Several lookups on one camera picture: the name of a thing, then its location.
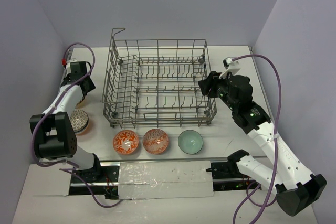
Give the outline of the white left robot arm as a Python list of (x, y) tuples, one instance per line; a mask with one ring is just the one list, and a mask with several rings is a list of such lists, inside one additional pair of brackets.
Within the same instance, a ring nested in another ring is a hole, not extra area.
[(32, 136), (31, 154), (36, 161), (46, 159), (44, 166), (68, 163), (75, 168), (75, 174), (89, 183), (98, 181), (102, 167), (96, 154), (86, 152), (77, 144), (70, 116), (76, 105), (95, 89), (90, 75), (91, 64), (87, 61), (63, 60), (67, 74), (60, 91), (42, 114), (33, 115), (30, 120)]

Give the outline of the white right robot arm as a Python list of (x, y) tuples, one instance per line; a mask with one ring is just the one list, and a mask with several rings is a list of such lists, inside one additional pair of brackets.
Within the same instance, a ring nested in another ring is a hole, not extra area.
[(234, 122), (276, 167), (273, 171), (247, 151), (238, 150), (227, 158), (230, 175), (247, 175), (264, 187), (270, 187), (280, 208), (290, 216), (319, 199), (327, 184), (326, 179), (306, 168), (276, 132), (269, 115), (253, 101), (253, 88), (248, 77), (212, 71), (198, 85), (203, 96), (220, 98), (227, 105)]

